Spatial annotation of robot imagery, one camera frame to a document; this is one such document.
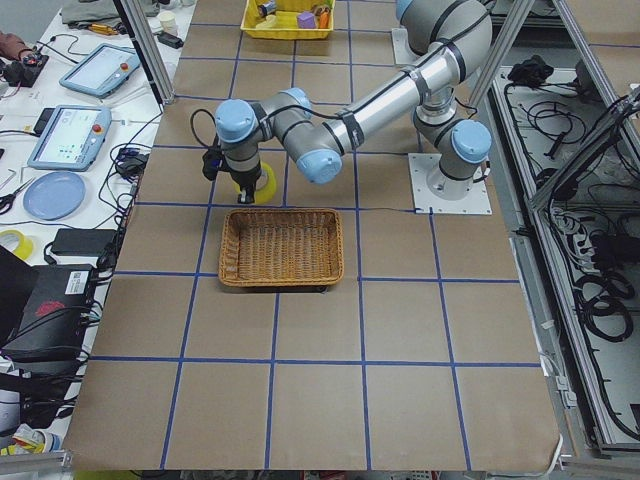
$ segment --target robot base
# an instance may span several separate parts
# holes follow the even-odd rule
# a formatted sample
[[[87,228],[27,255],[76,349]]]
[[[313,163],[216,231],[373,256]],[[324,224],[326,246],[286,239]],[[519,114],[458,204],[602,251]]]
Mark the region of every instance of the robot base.
[[[467,196],[461,200],[445,200],[431,191],[427,186],[427,175],[439,161],[439,154],[409,154],[413,204],[416,210],[419,213],[491,215],[491,203],[484,182],[472,184]]]
[[[391,41],[393,44],[393,57],[395,58],[396,65],[410,65],[415,62],[419,55],[416,55],[409,48],[409,41],[407,40],[407,29],[404,27],[391,29]]]

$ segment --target red logo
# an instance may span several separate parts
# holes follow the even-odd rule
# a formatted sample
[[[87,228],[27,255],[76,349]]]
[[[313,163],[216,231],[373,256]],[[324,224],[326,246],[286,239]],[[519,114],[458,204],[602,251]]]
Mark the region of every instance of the red logo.
[[[45,315],[49,315],[51,312],[55,312],[56,310],[60,310],[64,308],[65,304],[62,302],[58,302],[57,300],[47,300],[46,302],[42,302],[38,309],[36,310],[36,316],[44,317]]]

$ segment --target brown woven basket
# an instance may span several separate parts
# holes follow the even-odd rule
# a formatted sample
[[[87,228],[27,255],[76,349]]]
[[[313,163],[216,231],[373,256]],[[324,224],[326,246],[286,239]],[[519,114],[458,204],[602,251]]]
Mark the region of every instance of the brown woven basket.
[[[316,208],[229,212],[218,275],[233,287],[338,283],[344,275],[339,213]]]

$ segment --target gray cloth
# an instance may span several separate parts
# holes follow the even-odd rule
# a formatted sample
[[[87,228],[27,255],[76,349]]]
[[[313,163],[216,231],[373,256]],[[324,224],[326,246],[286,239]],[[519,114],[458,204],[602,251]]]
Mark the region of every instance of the gray cloth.
[[[147,17],[155,17],[160,12],[158,0],[140,0],[140,5]],[[61,14],[64,24],[119,21],[113,0],[64,0]]]

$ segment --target yellow tape roll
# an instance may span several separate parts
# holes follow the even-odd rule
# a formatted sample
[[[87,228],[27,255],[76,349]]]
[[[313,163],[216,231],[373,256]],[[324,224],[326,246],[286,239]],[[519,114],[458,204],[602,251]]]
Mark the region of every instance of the yellow tape roll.
[[[18,230],[0,232],[0,245],[13,253],[20,260],[26,260],[33,252],[33,242]]]
[[[278,188],[276,185],[276,175],[273,173],[271,165],[267,162],[260,162],[260,166],[262,167],[262,176],[267,177],[267,183],[265,183],[261,188],[256,189],[256,194],[254,196],[256,205],[261,205],[271,200],[276,194],[276,189]],[[236,192],[240,193],[240,185],[233,182],[233,186],[235,187]]]

